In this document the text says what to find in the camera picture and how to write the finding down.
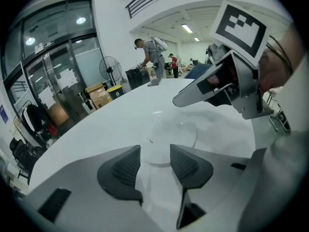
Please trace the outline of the black bin yellow lid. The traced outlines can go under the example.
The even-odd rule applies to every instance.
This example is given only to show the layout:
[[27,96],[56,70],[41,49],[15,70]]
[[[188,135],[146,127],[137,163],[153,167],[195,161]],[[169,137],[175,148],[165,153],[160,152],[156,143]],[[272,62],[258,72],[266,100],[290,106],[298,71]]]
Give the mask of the black bin yellow lid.
[[112,100],[119,98],[120,96],[124,95],[122,85],[116,85],[107,90]]

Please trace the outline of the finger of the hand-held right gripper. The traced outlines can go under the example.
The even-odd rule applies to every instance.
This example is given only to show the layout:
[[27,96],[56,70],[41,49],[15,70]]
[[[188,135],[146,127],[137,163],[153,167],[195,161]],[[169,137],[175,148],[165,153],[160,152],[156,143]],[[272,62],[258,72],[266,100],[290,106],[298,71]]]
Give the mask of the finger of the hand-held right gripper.
[[172,100],[177,107],[186,107],[213,97],[219,93],[216,87],[220,83],[216,72],[223,65],[198,64],[185,76],[193,81],[183,88]]

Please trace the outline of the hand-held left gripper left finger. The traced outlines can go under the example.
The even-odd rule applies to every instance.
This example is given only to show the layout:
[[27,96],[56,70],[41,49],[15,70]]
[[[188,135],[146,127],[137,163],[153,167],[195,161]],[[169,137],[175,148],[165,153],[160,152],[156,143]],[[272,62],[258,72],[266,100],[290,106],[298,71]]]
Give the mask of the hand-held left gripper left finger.
[[163,232],[135,188],[140,146],[74,161],[37,186],[26,203],[66,232]]

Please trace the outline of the silver suitcase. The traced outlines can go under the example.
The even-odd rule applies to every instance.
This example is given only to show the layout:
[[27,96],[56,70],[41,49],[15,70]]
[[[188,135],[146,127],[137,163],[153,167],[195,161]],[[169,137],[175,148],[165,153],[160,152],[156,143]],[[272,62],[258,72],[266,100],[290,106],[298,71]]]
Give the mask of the silver suitcase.
[[89,115],[94,113],[97,110],[95,105],[93,104],[93,102],[90,99],[84,99],[81,93],[79,93],[79,96],[82,99],[82,106],[83,106],[84,110]]

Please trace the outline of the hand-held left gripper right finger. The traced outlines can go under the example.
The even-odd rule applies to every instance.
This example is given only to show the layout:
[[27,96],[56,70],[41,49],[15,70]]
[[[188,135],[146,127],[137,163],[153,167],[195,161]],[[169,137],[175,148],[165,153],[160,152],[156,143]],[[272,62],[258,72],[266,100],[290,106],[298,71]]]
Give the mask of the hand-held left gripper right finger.
[[170,146],[170,165],[182,187],[179,230],[212,211],[232,190],[249,159]]

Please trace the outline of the metal frame chair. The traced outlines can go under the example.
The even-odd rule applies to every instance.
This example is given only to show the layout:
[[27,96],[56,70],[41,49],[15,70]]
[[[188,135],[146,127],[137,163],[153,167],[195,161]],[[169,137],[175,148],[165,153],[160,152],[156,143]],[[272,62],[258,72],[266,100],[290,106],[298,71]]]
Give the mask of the metal frame chair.
[[275,115],[270,115],[268,119],[276,132],[285,134],[290,133],[291,131],[290,125],[281,108]]

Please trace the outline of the black cabinet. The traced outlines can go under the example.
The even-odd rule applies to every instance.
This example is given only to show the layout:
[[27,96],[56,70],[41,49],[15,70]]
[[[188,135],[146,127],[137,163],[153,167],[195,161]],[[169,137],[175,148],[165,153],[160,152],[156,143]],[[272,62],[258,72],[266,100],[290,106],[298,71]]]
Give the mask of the black cabinet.
[[126,71],[126,76],[132,90],[150,82],[147,69],[130,69]]

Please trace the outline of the clothes rack with clothes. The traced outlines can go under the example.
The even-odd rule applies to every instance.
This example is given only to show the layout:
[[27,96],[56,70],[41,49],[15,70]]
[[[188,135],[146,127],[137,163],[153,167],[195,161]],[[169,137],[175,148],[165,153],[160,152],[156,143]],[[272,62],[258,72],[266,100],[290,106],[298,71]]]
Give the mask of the clothes rack with clothes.
[[13,119],[24,141],[33,147],[47,150],[59,138],[59,131],[47,113],[32,101],[25,101]]

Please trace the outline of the black office chair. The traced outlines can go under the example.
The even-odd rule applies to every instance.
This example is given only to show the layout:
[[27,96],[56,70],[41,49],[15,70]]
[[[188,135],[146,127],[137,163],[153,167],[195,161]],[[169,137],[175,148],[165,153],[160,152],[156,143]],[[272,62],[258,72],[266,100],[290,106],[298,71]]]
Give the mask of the black office chair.
[[34,165],[45,153],[46,149],[32,147],[29,144],[25,144],[22,140],[16,140],[15,138],[11,140],[9,147],[17,166],[21,168],[17,178],[20,176],[26,178],[27,184],[29,185]]

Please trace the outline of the cardboard box yellow label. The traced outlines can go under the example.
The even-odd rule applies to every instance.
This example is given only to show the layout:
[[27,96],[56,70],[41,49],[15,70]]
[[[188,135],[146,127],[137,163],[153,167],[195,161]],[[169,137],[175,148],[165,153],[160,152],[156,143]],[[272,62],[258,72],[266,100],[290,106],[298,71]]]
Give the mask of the cardboard box yellow label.
[[109,92],[107,92],[103,87],[93,90],[92,92],[89,93],[89,96],[97,110],[105,106],[106,104],[112,102],[112,98]]

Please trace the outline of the person's right forearm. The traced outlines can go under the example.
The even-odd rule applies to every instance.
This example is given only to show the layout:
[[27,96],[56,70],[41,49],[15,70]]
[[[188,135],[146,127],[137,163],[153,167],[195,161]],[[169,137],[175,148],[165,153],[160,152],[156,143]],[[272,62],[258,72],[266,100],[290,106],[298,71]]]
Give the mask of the person's right forearm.
[[283,86],[293,75],[304,55],[302,40],[292,23],[274,45],[267,44],[260,61],[259,88],[262,93]]

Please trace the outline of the blue wall poster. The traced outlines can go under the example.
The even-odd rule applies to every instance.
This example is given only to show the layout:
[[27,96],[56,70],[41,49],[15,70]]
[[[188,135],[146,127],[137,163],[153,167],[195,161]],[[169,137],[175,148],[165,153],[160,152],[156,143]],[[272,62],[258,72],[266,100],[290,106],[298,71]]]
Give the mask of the blue wall poster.
[[3,120],[3,122],[6,124],[7,121],[8,121],[8,116],[7,116],[6,112],[5,112],[5,109],[4,109],[3,105],[0,105],[0,116],[1,116],[1,118]]

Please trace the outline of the black standing fan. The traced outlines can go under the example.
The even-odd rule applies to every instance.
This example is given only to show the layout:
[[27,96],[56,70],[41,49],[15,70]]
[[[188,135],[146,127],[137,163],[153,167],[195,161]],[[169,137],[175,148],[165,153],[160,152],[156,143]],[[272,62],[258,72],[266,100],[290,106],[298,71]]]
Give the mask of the black standing fan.
[[122,78],[122,68],[117,59],[111,56],[105,56],[99,63],[101,76],[109,81],[112,86]]

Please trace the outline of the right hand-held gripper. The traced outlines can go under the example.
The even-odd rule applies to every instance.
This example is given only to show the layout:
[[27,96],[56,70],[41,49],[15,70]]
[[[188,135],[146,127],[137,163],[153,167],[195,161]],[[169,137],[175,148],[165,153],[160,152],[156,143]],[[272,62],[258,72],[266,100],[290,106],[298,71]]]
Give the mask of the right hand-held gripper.
[[244,119],[271,114],[259,87],[259,60],[269,37],[267,26],[251,12],[223,1],[210,36],[219,93],[205,102],[215,107],[232,105]]

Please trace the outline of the plain cardboard box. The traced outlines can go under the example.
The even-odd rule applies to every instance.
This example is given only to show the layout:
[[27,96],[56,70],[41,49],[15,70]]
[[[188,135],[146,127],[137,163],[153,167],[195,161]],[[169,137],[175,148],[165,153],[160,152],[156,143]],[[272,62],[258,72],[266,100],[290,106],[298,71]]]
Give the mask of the plain cardboard box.
[[86,92],[87,94],[91,94],[91,93],[100,93],[100,92],[105,92],[105,91],[106,91],[106,89],[105,89],[105,87],[104,87],[104,83],[103,83],[103,82],[99,82],[99,83],[94,84],[94,85],[92,85],[92,86],[90,86],[90,87],[87,87],[87,88],[85,89],[85,92]]

